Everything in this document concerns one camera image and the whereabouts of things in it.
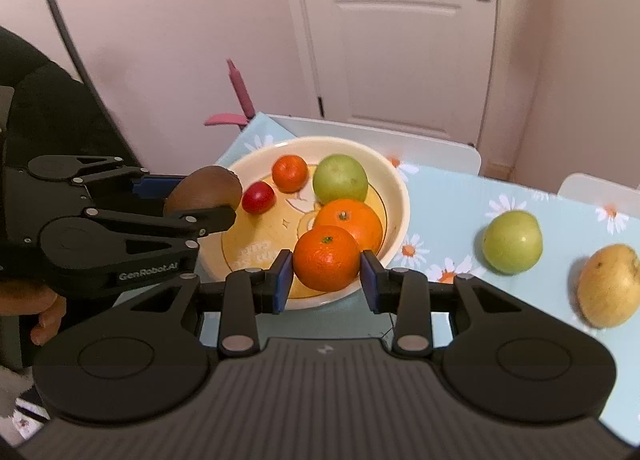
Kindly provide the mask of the person left hand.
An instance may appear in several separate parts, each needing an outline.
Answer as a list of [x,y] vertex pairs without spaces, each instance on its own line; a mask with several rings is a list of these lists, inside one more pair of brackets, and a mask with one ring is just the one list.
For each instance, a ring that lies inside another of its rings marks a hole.
[[2,281],[0,294],[2,317],[38,317],[35,327],[30,330],[34,344],[44,345],[58,334],[66,314],[66,298],[41,282],[26,280]]

